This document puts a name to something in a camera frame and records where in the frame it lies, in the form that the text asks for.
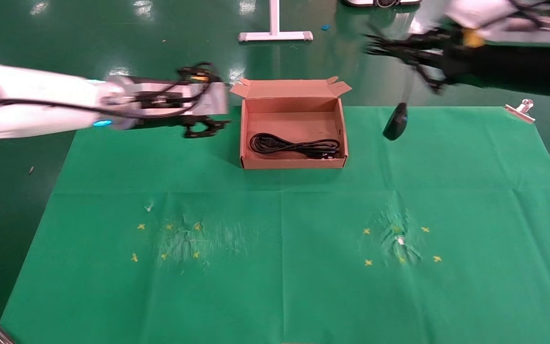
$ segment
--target glossy floor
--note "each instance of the glossy floor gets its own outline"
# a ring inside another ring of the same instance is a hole
[[[281,0],[282,29],[311,30],[314,41],[239,44],[240,32],[268,30],[268,0],[0,0],[0,63],[99,79],[170,78],[177,67],[212,61],[230,82],[338,75],[354,88],[343,96],[345,104],[393,106],[407,69],[393,58],[362,54],[361,33],[369,21],[391,36],[426,28],[446,5],[424,0],[417,11],[394,13],[338,0]],[[327,31],[320,29],[325,24]],[[469,86],[434,96],[415,80],[410,103],[503,106],[526,97]],[[531,98],[550,151],[550,98]],[[233,97],[232,104],[238,103]],[[0,141],[0,314],[72,139],[63,133]]]

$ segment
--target box flap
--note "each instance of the box flap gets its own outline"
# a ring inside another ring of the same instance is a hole
[[[242,78],[231,92],[246,99],[258,98],[337,98],[351,87],[334,76],[327,80],[247,80]]]

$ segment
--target cardboard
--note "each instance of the cardboard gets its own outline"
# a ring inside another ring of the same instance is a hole
[[[247,80],[242,78],[231,92],[242,96],[242,167],[249,170],[275,168],[343,168],[349,153],[339,96],[351,89],[334,76],[327,80]],[[290,142],[335,139],[340,142],[334,159],[310,159],[297,152],[258,154],[249,148],[257,133],[271,133]]]

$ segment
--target green tablecloth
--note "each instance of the green tablecloth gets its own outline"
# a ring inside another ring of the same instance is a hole
[[[535,127],[413,108],[389,142],[391,108],[345,111],[343,170],[241,170],[238,123],[79,131],[2,326],[18,344],[550,343]]]

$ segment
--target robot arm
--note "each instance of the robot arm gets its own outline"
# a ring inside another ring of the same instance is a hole
[[[201,63],[181,68],[177,81],[114,75],[107,81],[0,65],[0,139],[111,126],[185,126],[185,137],[207,137],[225,120],[225,84]],[[192,131],[197,123],[205,131]]]
[[[400,58],[437,94],[466,84],[550,96],[550,0],[454,0],[445,14],[448,24],[403,41],[376,31],[367,53]]]

